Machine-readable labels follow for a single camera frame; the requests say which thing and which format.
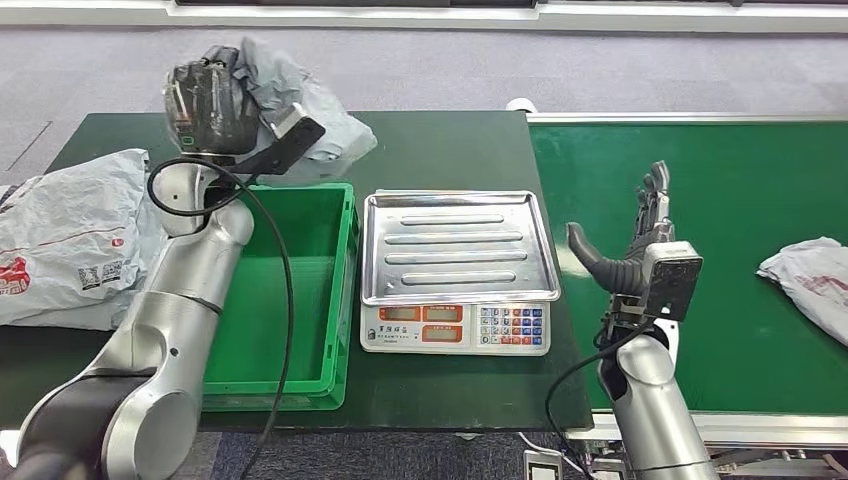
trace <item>red digital display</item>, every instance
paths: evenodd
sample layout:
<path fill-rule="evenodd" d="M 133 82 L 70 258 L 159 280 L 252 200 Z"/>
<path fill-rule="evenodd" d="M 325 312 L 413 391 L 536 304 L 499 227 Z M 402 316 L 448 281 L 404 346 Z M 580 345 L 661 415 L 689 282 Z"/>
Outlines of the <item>red digital display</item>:
<path fill-rule="evenodd" d="M 459 305 L 432 305 L 424 307 L 425 322 L 461 322 L 462 307 Z"/>

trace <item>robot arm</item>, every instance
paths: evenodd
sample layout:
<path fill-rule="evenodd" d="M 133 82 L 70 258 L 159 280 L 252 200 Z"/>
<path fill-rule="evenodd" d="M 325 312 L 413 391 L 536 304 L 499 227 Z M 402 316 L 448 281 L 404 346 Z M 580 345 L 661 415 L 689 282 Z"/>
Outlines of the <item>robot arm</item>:
<path fill-rule="evenodd" d="M 216 47 L 174 69 L 166 103 L 183 156 L 251 180 L 285 173 L 324 128 L 293 104 L 268 126 L 273 143 L 236 162 L 254 148 L 260 122 L 231 77 L 233 50 Z M 208 167 L 176 163 L 151 174 L 148 187 L 171 238 L 100 353 L 24 420 L 16 480 L 162 479 L 188 454 L 218 315 L 253 216 Z"/>
<path fill-rule="evenodd" d="M 637 329 L 644 332 L 604 357 L 598 375 L 636 478 L 717 480 L 674 378 L 669 335 L 654 325 L 657 319 L 684 320 L 702 259 L 688 242 L 675 241 L 665 163 L 653 164 L 644 183 L 624 260 L 602 256 L 580 225 L 567 226 L 569 247 L 612 294 L 596 345 L 603 350 Z"/>

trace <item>green plastic crate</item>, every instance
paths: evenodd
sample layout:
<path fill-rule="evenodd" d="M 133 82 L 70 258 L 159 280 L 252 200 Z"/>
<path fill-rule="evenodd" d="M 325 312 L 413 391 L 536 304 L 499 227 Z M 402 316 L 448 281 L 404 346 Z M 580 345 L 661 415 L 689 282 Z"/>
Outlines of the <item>green plastic crate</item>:
<path fill-rule="evenodd" d="M 333 410 L 344 401 L 359 223 L 353 187 L 256 187 L 288 247 L 295 324 L 280 410 Z M 286 342 L 285 275 L 265 217 L 233 277 L 206 365 L 203 410 L 270 410 Z"/>

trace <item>gray carpet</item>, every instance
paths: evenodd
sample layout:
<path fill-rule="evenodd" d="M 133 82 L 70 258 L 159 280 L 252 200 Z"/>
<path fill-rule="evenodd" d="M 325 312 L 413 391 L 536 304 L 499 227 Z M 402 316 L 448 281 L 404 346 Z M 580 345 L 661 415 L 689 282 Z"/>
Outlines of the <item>gray carpet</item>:
<path fill-rule="evenodd" d="M 351 110 L 501 109 L 524 96 L 547 112 L 848 113 L 848 38 L 7 28 L 0 185 L 41 173 L 89 112 L 160 111 L 170 66 L 244 34 L 286 49 Z M 251 445 L 201 434 L 178 478 L 233 478 Z M 255 478 L 513 479 L 523 449 L 506 434 L 279 436 Z"/>

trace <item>green mat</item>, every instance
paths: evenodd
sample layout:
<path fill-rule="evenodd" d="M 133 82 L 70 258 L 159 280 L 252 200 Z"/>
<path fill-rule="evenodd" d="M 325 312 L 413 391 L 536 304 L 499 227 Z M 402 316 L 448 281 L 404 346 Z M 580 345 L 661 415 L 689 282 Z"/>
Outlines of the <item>green mat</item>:
<path fill-rule="evenodd" d="M 848 348 L 756 276 L 780 248 L 819 236 L 848 244 L 848 124 L 532 126 L 539 176 L 582 353 L 608 295 L 575 275 L 563 226 L 623 255 L 636 186 L 671 171 L 671 216 L 704 267 L 681 330 L 677 379 L 692 410 L 848 414 Z M 593 408 L 609 406 L 596 380 Z"/>

